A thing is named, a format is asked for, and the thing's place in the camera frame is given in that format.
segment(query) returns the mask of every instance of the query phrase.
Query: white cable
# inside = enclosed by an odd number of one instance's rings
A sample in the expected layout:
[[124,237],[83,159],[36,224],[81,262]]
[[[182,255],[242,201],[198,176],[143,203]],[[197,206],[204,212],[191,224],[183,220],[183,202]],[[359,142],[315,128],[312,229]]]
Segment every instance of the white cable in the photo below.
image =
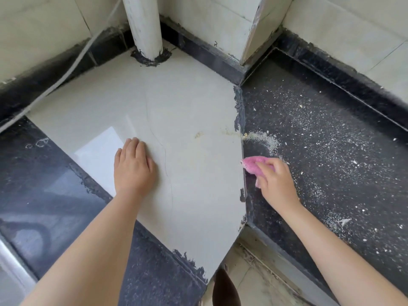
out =
[[18,115],[16,115],[12,120],[10,120],[10,121],[6,122],[5,124],[3,124],[0,127],[0,133],[2,133],[4,130],[6,130],[7,128],[12,126],[14,123],[16,123],[18,120],[23,118],[38,102],[40,102],[43,98],[45,98],[47,95],[49,95],[51,92],[53,92],[56,88],[58,88],[68,78],[68,76],[71,75],[71,73],[78,66],[79,62],[85,56],[85,54],[87,53],[87,51],[89,50],[89,48],[91,47],[93,42],[103,32],[103,30],[105,30],[108,27],[110,19],[112,18],[112,16],[114,15],[114,13],[116,12],[116,10],[118,9],[118,7],[120,5],[120,1],[121,0],[116,1],[116,4],[115,4],[113,10],[110,12],[110,14],[109,14],[108,18],[106,19],[106,21],[105,21],[104,25],[102,26],[102,28],[97,33],[95,33],[94,36],[92,36],[92,38],[85,45],[84,49],[82,49],[82,51],[80,52],[80,54],[78,55],[78,57],[76,58],[74,63],[71,65],[69,70],[54,85],[49,87],[46,91],[44,91],[42,94],[40,94],[30,105],[28,105],[21,112],[19,112]]

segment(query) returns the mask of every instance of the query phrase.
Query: black countertop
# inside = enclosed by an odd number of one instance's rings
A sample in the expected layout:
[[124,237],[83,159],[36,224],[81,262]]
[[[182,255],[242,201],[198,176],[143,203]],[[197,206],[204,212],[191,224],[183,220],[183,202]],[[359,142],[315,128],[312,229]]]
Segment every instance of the black countertop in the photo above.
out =
[[[0,232],[41,278],[111,200],[28,119],[0,135]],[[136,223],[119,305],[195,305],[206,284]]]
[[[244,156],[288,162],[303,205],[408,295],[407,132],[278,50],[242,97],[244,132],[269,138],[244,140]],[[254,177],[246,183],[248,220],[325,284]]]

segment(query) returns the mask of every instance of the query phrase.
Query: crack line in white slab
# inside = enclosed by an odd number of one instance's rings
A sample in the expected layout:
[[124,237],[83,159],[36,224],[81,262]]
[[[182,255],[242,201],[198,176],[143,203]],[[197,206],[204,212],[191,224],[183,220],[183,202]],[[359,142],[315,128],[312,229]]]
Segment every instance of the crack line in white slab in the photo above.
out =
[[149,130],[150,133],[154,136],[154,138],[156,139],[156,141],[160,144],[160,146],[164,149],[164,172],[167,176],[167,178],[169,179],[169,183],[170,183],[170,191],[171,191],[171,211],[170,211],[170,223],[171,223],[171,219],[173,217],[173,185],[171,184],[171,178],[167,173],[167,152],[166,152],[166,148],[163,146],[163,144],[160,142],[160,140],[157,138],[157,136],[153,133],[153,130],[150,126],[150,121],[149,121],[149,108],[148,108],[148,102],[149,99],[146,96],[146,93],[144,95],[145,98],[145,103],[146,103],[146,119],[147,119],[147,124],[149,126]]

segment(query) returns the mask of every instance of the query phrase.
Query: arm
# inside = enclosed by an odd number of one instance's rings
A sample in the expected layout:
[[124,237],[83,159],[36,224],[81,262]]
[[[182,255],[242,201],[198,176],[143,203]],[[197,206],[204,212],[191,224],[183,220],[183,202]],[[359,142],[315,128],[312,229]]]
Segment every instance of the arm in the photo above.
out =
[[262,195],[296,233],[342,306],[408,306],[408,299],[300,204],[288,165],[257,163]]
[[115,155],[116,196],[54,263],[22,306],[117,305],[143,197],[156,179],[145,144],[127,139]]

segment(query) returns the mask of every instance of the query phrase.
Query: dark brown object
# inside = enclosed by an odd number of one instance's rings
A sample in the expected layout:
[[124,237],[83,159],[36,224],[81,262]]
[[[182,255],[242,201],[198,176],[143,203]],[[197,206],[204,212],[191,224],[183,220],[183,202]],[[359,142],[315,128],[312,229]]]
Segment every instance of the dark brown object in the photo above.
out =
[[241,306],[238,291],[228,277],[227,272],[222,268],[219,268],[215,273],[215,283],[212,294],[213,306]]

